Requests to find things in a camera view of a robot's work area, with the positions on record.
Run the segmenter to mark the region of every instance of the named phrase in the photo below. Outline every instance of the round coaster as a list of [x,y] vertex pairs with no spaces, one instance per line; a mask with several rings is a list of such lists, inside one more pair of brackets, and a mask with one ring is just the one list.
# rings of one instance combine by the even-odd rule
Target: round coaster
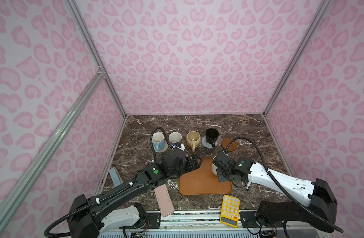
[[204,146],[204,147],[206,147],[206,148],[209,148],[209,149],[211,149],[213,146],[211,145],[211,144],[208,144],[207,143],[207,141],[206,141],[206,136],[204,136],[203,138],[202,138],[202,145]]
[[156,153],[162,153],[162,152],[165,152],[167,149],[168,149],[168,144],[165,142],[165,146],[163,147],[163,149],[162,150],[160,150],[160,151],[157,151],[156,150],[156,148],[153,146],[153,148],[154,148],[154,151],[156,151]]
[[[226,150],[227,148],[227,145],[230,143],[230,141],[232,141],[231,138],[225,138],[224,140],[222,140],[222,147],[224,150]],[[232,151],[235,151],[238,147],[238,144],[236,141],[232,142],[232,144],[230,145],[228,151],[229,152],[232,152]]]

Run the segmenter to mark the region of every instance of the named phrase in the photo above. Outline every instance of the aluminum frame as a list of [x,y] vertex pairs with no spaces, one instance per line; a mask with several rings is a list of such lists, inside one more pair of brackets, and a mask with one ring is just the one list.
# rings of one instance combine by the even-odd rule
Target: aluminum frame
[[18,183],[9,193],[8,197],[1,204],[0,235],[9,224],[10,220],[13,218],[15,212],[18,210],[27,194],[34,186],[35,182],[45,169],[52,156],[55,154],[59,145],[67,135],[67,132],[71,129],[80,113],[84,110],[85,105],[88,103],[89,99],[92,97],[103,78],[106,78],[106,76],[103,75],[101,71],[98,71],[84,92],[70,108],[70,111],[60,122],[59,126],[44,145],[40,153],[35,157],[26,172],[19,179]]
[[112,148],[109,160],[105,164],[103,173],[101,174],[99,186],[96,188],[96,191],[95,191],[95,195],[98,195],[103,191],[104,184],[105,184],[105,181],[106,181],[106,179],[108,177],[109,169],[110,169],[110,167],[112,165],[113,158],[114,158],[114,156],[116,154],[116,150],[117,150],[117,147],[118,147],[118,142],[120,141],[122,131],[124,130],[124,126],[126,124],[127,119],[128,119],[128,117],[125,117],[122,120],[121,126],[119,128],[119,131],[118,131],[116,139],[115,139],[115,142],[113,143],[113,145],[115,145],[115,146]]
[[273,129],[272,129],[271,125],[269,124],[269,121],[267,120],[265,115],[263,115],[263,119],[264,119],[265,124],[267,125],[269,133],[272,136],[273,142],[276,145],[277,151],[279,152],[281,158],[283,159],[283,163],[285,165],[286,171],[288,172],[288,175],[294,177],[295,176],[294,175],[294,169],[291,166],[291,164],[289,163],[288,158],[285,157],[284,149],[281,146],[279,140],[276,138],[275,133],[273,132]]
[[[240,212],[256,212],[257,210],[240,210]],[[241,221],[239,220],[239,226],[234,228],[227,226],[219,222],[220,210],[194,210],[194,211],[175,211],[173,214],[167,217],[161,216],[160,228],[151,229],[150,231],[247,231],[246,228],[242,227]],[[289,221],[288,230],[316,230],[313,226],[305,222]],[[256,232],[259,228],[249,228],[251,231]],[[263,227],[262,230],[270,230],[270,228]],[[108,232],[120,232],[121,229],[114,229]]]
[[108,85],[109,92],[113,97],[113,100],[115,101],[116,105],[118,106],[120,113],[123,118],[125,118],[127,115],[125,113],[124,107],[122,106],[120,99],[118,98],[118,95],[116,93],[116,90],[113,87],[112,81],[109,78],[109,75],[106,73],[106,69],[104,67],[104,64],[102,63],[102,60],[99,56],[99,53],[96,50],[96,47],[92,41],[92,37],[89,34],[89,31],[84,23],[83,17],[81,16],[79,7],[77,6],[75,0],[64,0],[65,4],[67,5],[77,27],[79,28],[79,31],[81,33],[81,36],[83,37],[89,52],[91,53],[91,56],[93,57],[97,67],[102,70],[103,74],[106,74],[106,78],[104,79],[105,82]]
[[280,95],[280,92],[283,90],[284,85],[288,81],[291,72],[293,71],[294,67],[297,65],[297,62],[304,53],[306,46],[309,44],[309,41],[312,38],[314,32],[317,30],[325,14],[330,9],[329,6],[331,5],[332,2],[333,0],[322,0],[322,2],[320,3],[316,13],[313,16],[312,21],[310,22],[308,28],[306,29],[302,37],[302,40],[299,43],[299,46],[297,47],[291,61],[289,62],[287,68],[285,69],[283,76],[281,77],[281,80],[277,84],[277,87],[272,94],[271,100],[268,102],[265,108],[265,111],[263,113],[265,116],[268,115],[268,113],[271,111],[275,101]]

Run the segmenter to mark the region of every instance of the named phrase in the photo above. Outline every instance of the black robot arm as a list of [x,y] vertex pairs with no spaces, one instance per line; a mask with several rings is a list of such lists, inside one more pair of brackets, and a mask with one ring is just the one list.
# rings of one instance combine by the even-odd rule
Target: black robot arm
[[[106,193],[102,193],[88,199],[81,195],[72,203],[70,213],[55,221],[47,227],[46,237],[95,238],[99,230],[104,226],[101,221],[110,212],[128,202],[134,197],[166,184],[169,178],[177,178],[182,174],[198,169],[202,160],[195,155],[189,157],[182,150],[179,143],[169,151],[165,159],[151,163],[141,171],[134,174],[132,179]],[[67,220],[70,233],[50,233],[60,222]]]

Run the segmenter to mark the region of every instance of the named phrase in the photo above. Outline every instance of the wire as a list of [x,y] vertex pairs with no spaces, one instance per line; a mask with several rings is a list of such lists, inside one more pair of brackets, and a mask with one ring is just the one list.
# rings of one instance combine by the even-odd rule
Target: wire
[[145,235],[146,235],[146,236],[148,236],[148,235],[149,235],[149,230],[148,230],[149,224],[150,224],[150,221],[148,220],[148,226],[146,227],[146,230],[145,230]]
[[147,225],[146,225],[145,229],[143,231],[137,232],[137,234],[141,234],[141,233],[143,233],[144,231],[146,231],[148,229],[148,227],[149,227],[149,219],[146,219],[146,224]]
[[124,234],[125,238],[128,238],[128,236],[126,235],[126,230],[125,230],[125,226],[122,227],[122,233]]
[[275,237],[277,237],[277,226],[275,223],[274,223],[274,225],[275,225],[275,229],[276,229]]
[[[120,189],[119,191],[117,191],[116,193],[113,193],[107,197],[104,197],[100,200],[100,202],[102,201],[105,201],[105,200],[108,200],[112,197],[115,197],[123,192],[125,192],[127,189],[129,189],[131,186],[129,185],[130,183],[134,183],[134,181],[136,180],[136,177],[137,177],[137,174],[138,172],[136,172],[132,178],[132,180],[127,183],[126,186],[124,186],[122,189]],[[96,206],[97,205],[97,202],[93,202],[93,203],[90,203],[88,205],[84,205],[83,207],[80,207],[70,213],[68,213],[67,215],[64,215],[63,217],[57,219],[56,221],[54,221],[51,225],[49,225],[46,230],[44,231],[44,236],[45,237],[49,237],[49,238],[58,238],[58,237],[66,237],[66,236],[70,236],[71,233],[70,232],[66,232],[66,233],[51,233],[50,231],[57,225],[59,225],[62,221],[65,221],[66,219],[70,218],[71,216],[74,216],[82,211],[84,211],[85,209],[87,208],[90,208],[90,207],[93,207],[93,206]]]
[[286,223],[287,223],[287,222],[288,222],[288,221],[284,221],[283,229],[284,229],[284,233],[285,233],[286,238],[289,238],[288,231],[286,230]]
[[154,150],[154,146],[153,146],[153,134],[156,132],[156,130],[158,130],[158,129],[160,129],[161,131],[162,131],[162,133],[163,133],[163,135],[164,135],[164,137],[165,137],[165,141],[166,141],[166,143],[168,144],[168,146],[170,147],[170,149],[173,149],[172,147],[171,147],[171,145],[170,145],[170,142],[169,142],[169,139],[168,139],[168,137],[166,136],[166,132],[165,132],[165,130],[162,128],[162,127],[160,127],[160,126],[158,126],[158,127],[156,127],[156,128],[154,128],[153,129],[153,131],[151,132],[151,134],[150,134],[150,148],[151,148],[151,152],[153,153],[153,162],[155,163],[156,162],[156,160],[157,160],[157,155],[156,155],[156,151]]
[[244,185],[244,186],[237,186],[232,180],[231,180],[231,183],[232,183],[232,185],[234,185],[235,187],[237,187],[237,188],[244,188],[244,187],[246,187],[247,186],[247,184],[246,185]]
[[295,204],[299,205],[303,210],[305,210],[309,215],[311,215],[312,217],[314,217],[315,219],[321,221],[324,225],[327,225],[329,227],[331,227],[332,229],[336,230],[336,231],[339,231],[341,233],[344,232],[344,230],[342,230],[341,227],[339,226],[336,226],[335,224],[331,223],[330,221],[326,220],[325,218],[315,214],[314,212],[312,212],[311,210],[309,210],[307,207],[305,207],[304,205],[302,205],[299,201],[297,201],[290,193],[288,193],[288,191],[285,190],[285,188],[277,181],[277,179],[273,176],[273,174],[268,170],[268,166],[267,164],[265,163],[265,159],[264,159],[264,155],[263,153],[261,152],[261,150],[259,149],[259,147],[255,144],[255,142],[253,142],[252,140],[246,138],[246,137],[242,137],[242,136],[239,136],[239,137],[235,137],[234,139],[232,139],[230,141],[230,143],[227,145],[227,148],[225,150],[225,154],[227,154],[227,151],[228,151],[228,148],[230,147],[230,145],[232,144],[232,142],[234,142],[235,140],[238,140],[238,139],[245,139],[245,140],[248,140],[254,147],[255,149],[257,150],[257,152],[259,153],[260,155],[260,159],[261,159],[261,162],[263,164],[263,167],[265,168],[265,171],[267,171],[267,174],[270,176],[270,178],[273,180],[273,182],[277,185],[277,187],[290,199],[292,200]]
[[248,221],[250,221],[250,219],[246,220],[246,228],[247,228],[247,231],[250,232],[252,235],[258,235],[261,231],[261,225],[260,225],[260,229],[258,232],[256,233],[252,233],[249,229],[248,229]]

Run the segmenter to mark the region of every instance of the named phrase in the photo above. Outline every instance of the pink leopard print wall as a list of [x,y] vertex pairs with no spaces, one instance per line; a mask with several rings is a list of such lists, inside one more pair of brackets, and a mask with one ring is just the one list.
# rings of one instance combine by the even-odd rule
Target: pink leopard print wall
[[0,0],[0,204],[96,70],[62,0]]
[[76,0],[126,113],[263,112],[320,0]]
[[330,184],[334,236],[364,238],[364,0],[336,0],[268,120],[296,176]]
[[[69,212],[76,197],[91,197],[121,121],[107,86],[101,82],[1,238],[43,237],[48,225]],[[68,231],[66,222],[52,230]]]

